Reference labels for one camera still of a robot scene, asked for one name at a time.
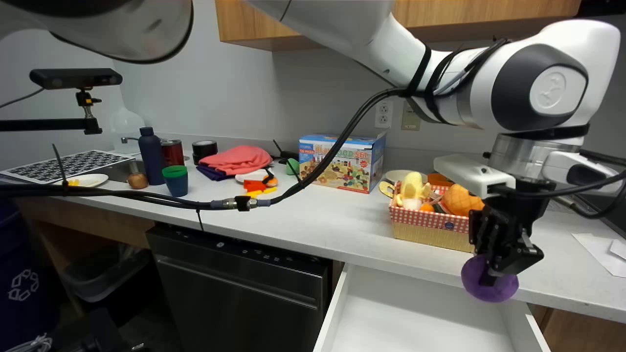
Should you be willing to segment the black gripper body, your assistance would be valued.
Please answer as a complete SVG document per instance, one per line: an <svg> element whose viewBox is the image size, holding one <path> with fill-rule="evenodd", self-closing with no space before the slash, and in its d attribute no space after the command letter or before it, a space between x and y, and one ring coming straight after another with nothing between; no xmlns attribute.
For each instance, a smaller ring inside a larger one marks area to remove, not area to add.
<svg viewBox="0 0 626 352"><path fill-rule="evenodd" d="M520 273L543 257L530 236L545 207L541 197L496 195L481 210L469 212L469 242L485 259L487 277Z"/></svg>

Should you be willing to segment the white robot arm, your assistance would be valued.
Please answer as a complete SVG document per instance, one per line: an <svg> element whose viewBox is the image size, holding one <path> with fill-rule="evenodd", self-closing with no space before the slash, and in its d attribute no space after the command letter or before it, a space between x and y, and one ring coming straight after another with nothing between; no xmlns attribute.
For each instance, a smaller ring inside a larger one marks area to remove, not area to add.
<svg viewBox="0 0 626 352"><path fill-rule="evenodd" d="M618 58L620 31L563 19L487 46L434 50L391 13L393 0L246 0L289 29L369 68L445 124L496 124L512 140L578 140ZM0 0L1 31L52 36L125 62L158 62L187 40L193 0Z"/></svg>

